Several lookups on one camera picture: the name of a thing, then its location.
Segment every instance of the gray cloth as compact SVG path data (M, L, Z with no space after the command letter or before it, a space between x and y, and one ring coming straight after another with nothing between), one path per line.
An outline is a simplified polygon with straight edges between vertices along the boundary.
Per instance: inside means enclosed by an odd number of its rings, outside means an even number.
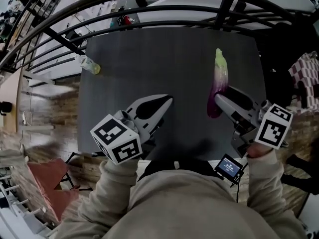
M167 170L136 183L137 160L119 166L102 162L96 190L80 206L78 218L61 224L56 238L307 238L292 211L285 211L283 166L275 152L248 160L247 207L237 204L216 177Z
M18 150L7 149L0 151L0 168L24 164L24 156Z

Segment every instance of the bottle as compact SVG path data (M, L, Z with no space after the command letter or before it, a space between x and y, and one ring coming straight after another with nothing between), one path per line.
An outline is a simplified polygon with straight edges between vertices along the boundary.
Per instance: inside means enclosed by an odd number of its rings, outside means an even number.
M80 67L91 72L92 74L98 74L101 71L101 66L86 55L75 55L75 59L80 63Z

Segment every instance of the blue screen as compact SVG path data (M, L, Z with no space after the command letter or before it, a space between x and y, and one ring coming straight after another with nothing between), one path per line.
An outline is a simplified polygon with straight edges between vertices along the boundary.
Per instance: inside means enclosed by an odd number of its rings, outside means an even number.
M231 177L235 177L238 171L240 170L239 166L235 165L233 162L231 162L227 158L224 158L218 167L221 168L226 173L228 173Z

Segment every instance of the person's right hand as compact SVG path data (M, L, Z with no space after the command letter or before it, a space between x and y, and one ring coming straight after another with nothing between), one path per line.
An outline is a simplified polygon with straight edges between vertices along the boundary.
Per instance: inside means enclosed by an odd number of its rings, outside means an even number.
M267 155L272 150L271 147L255 142L247 148L247 153L250 158L258 158Z

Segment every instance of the checkered cloth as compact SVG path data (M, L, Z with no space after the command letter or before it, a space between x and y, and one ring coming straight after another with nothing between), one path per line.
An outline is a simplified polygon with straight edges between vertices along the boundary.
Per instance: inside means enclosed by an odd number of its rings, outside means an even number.
M289 69L289 73L293 78L294 87L298 89L298 81L302 81L307 92L308 107L303 109L301 106L300 96L297 96L297 102L292 102L288 109L302 114L307 111L319 111L319 99L314 98L313 85L319 84L318 79L319 61L316 58L311 58L309 54L302 55L297 62Z

